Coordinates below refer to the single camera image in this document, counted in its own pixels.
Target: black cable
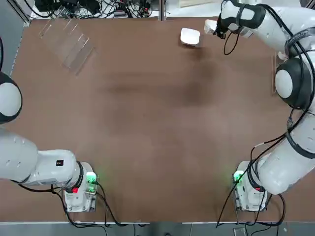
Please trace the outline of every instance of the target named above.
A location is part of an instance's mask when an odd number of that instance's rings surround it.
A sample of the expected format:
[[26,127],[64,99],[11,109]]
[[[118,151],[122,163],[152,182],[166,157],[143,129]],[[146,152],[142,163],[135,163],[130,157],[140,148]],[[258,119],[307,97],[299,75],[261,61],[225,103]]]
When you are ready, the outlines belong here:
[[238,38],[240,37],[240,33],[241,33],[241,31],[239,30],[239,32],[237,33],[236,41],[235,41],[235,44],[234,44],[232,50],[227,53],[227,52],[225,51],[226,44],[227,44],[228,39],[230,38],[231,34],[233,34],[233,32],[230,32],[230,34],[228,35],[228,37],[226,38],[225,43],[224,43],[224,48],[223,48],[223,53],[224,53],[224,55],[228,56],[228,55],[230,55],[230,54],[234,51],[234,49],[236,48],[237,42],[238,42]]
[[255,221],[252,224],[247,224],[248,226],[252,226],[252,225],[256,224],[256,222],[258,220],[259,213],[261,212],[261,206],[262,206],[262,203],[264,202],[265,194],[266,194],[266,191],[264,191],[264,194],[262,195],[262,199],[261,199],[261,202],[260,202],[260,205],[258,208],[258,212],[257,212],[257,216],[256,216]]
[[2,42],[2,38],[0,36],[0,50],[1,50],[1,60],[0,60],[0,71],[2,70],[2,66],[3,66],[3,61],[4,61],[4,47],[3,47],[3,42]]
[[218,218],[218,221],[217,221],[217,225],[216,225],[216,228],[222,224],[220,224],[220,220],[221,220],[221,217],[222,217],[222,214],[223,214],[223,211],[225,209],[225,206],[227,204],[227,201],[228,199],[230,198],[232,192],[234,191],[234,189],[236,188],[236,185],[239,183],[240,179],[247,173],[247,171],[252,167],[252,165],[263,155],[265,154],[267,151],[269,151],[271,148],[273,148],[275,145],[277,145],[279,142],[281,142],[282,140],[284,139],[284,137],[278,139],[275,143],[273,143],[271,146],[269,146],[267,149],[265,149],[253,162],[250,162],[249,165],[247,166],[246,170],[244,171],[244,173],[239,177],[239,179],[234,183],[232,189],[230,190],[229,194],[227,195],[226,199],[225,199],[225,202],[223,204],[223,207],[221,209],[221,213],[220,213],[220,216]]
[[282,224],[282,222],[284,221],[285,218],[285,200],[283,198],[283,196],[281,194],[278,194],[278,196],[280,197],[282,204],[283,204],[283,211],[282,211],[282,215],[280,220],[277,223],[265,223],[265,222],[257,222],[260,225],[264,225],[264,226],[279,226],[280,224]]
[[94,224],[94,223],[92,223],[92,224],[76,223],[76,222],[74,222],[74,221],[70,218],[70,215],[69,215],[69,213],[67,212],[67,209],[66,209],[66,206],[65,206],[65,203],[64,203],[64,201],[63,201],[62,196],[60,196],[57,192],[54,191],[55,189],[60,188],[60,187],[53,188],[53,185],[51,185],[51,188],[50,188],[50,189],[38,190],[38,189],[32,189],[32,188],[25,187],[25,186],[23,186],[23,185],[21,185],[21,184],[19,184],[19,186],[22,187],[23,189],[26,189],[26,190],[28,190],[28,191],[30,191],[30,192],[34,192],[34,193],[43,193],[43,192],[46,192],[46,193],[52,193],[52,194],[54,194],[54,195],[57,195],[58,198],[60,199],[62,205],[63,205],[63,211],[64,211],[64,213],[65,213],[65,215],[66,215],[66,217],[67,217],[68,222],[70,223],[70,225],[72,225],[72,226],[74,226],[74,227],[76,227],[76,228],[101,227],[101,228],[103,228],[103,229],[105,230],[106,236],[108,236],[106,229],[105,229],[102,225],[97,225],[97,224]]
[[21,188],[24,188],[25,190],[28,190],[28,191],[33,192],[33,193],[51,193],[52,190],[61,188],[61,187],[56,187],[56,188],[53,188],[53,189],[39,190],[39,189],[28,188],[28,187],[25,187],[24,185],[21,185],[21,184],[18,184],[18,185],[19,185]]
[[253,236],[253,235],[256,234],[256,233],[266,231],[266,230],[268,230],[268,229],[270,229],[270,228],[271,228],[271,226],[269,226],[269,227],[267,227],[266,229],[263,229],[263,230],[254,231],[254,232],[251,233],[251,236]]
[[36,11],[33,10],[33,8],[30,6],[30,4],[28,3],[27,0],[24,0],[26,6],[28,6],[28,8],[36,15],[36,16],[39,16],[39,17],[42,17],[42,18],[49,18],[51,17],[54,13],[51,12],[50,14],[48,14],[47,16],[43,16],[43,15],[40,15],[39,13],[37,13]]
[[[104,196],[105,196],[105,191],[104,191],[103,186],[102,186],[100,183],[98,183],[98,182],[96,182],[95,184],[97,184],[98,186],[100,186],[100,188],[101,188],[101,190],[102,190],[102,192],[103,192],[103,194],[104,194]],[[112,216],[112,218],[113,218],[115,224],[118,225],[118,226],[120,226],[120,227],[127,226],[128,224],[122,224],[122,223],[120,223],[120,222],[118,222],[118,221],[116,220],[116,218],[115,218],[115,216],[114,216],[114,214],[113,214],[113,212],[112,212],[112,209],[110,208],[110,206],[109,206],[109,204],[108,204],[106,198],[103,197],[103,196],[102,196],[100,193],[98,193],[98,192],[96,192],[96,194],[99,195],[100,197],[102,197],[103,201],[105,202],[105,207],[108,208],[109,213],[111,214],[111,216]]]

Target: transparent plastic holder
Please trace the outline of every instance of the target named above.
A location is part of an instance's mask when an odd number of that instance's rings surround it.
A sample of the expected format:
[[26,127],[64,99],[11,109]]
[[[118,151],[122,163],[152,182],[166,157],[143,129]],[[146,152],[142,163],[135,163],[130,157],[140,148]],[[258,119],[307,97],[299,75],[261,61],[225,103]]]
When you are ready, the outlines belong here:
[[77,75],[94,47],[78,23],[71,19],[68,11],[61,6],[53,18],[39,33],[47,47],[62,64]]

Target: brown table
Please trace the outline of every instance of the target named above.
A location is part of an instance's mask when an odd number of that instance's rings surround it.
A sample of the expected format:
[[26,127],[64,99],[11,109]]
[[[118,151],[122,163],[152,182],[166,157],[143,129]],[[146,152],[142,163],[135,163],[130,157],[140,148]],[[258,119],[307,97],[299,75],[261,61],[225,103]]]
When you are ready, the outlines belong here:
[[[84,20],[95,53],[75,77],[38,37],[45,23],[24,31],[12,75],[24,106],[7,128],[89,162],[121,221],[216,221],[237,165],[285,129],[289,108],[271,95],[274,51],[254,37],[224,56],[214,36],[181,45],[181,28],[203,32],[204,19]],[[287,221],[315,220],[313,178],[284,193]],[[66,220],[57,197],[0,186],[0,221]],[[274,197],[260,220],[281,211]],[[99,204],[73,217],[103,213]],[[222,220],[236,220],[232,201]]]

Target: robotic arm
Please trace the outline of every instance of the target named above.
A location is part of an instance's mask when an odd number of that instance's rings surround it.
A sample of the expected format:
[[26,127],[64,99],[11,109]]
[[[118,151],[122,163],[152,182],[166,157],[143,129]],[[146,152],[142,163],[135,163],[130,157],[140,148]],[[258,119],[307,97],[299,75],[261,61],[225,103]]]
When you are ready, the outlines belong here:
[[[0,124],[14,120],[22,109],[17,84],[0,72]],[[54,184],[64,189],[67,211],[95,209],[96,175],[68,150],[38,151],[31,141],[0,128],[0,178],[22,185]]]
[[[276,71],[277,93],[291,107],[306,110],[293,131],[287,132],[286,138],[271,153],[258,160],[256,174],[249,161],[239,165],[235,179],[249,166],[248,173],[236,186],[236,205],[240,210],[264,209],[267,191],[282,193],[315,167],[315,11],[291,7],[273,10],[292,35],[279,26],[265,5],[242,4],[235,0],[223,0],[216,29],[210,20],[206,20],[205,24],[206,32],[213,30],[222,39],[228,30],[241,35],[251,31],[268,46],[286,53],[288,60]],[[300,48],[294,48],[298,42],[305,49],[305,54],[301,54]]]

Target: equipment in background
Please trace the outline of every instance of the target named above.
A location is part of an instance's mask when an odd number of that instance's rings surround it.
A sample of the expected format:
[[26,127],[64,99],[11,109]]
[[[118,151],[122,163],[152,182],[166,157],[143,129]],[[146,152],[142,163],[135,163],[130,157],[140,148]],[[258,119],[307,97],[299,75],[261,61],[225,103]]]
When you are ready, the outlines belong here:
[[100,13],[100,4],[96,0],[79,0],[79,4],[93,15]]
[[35,0],[35,6],[40,12],[56,11],[60,6],[64,6],[70,12],[74,12],[77,4],[78,0]]

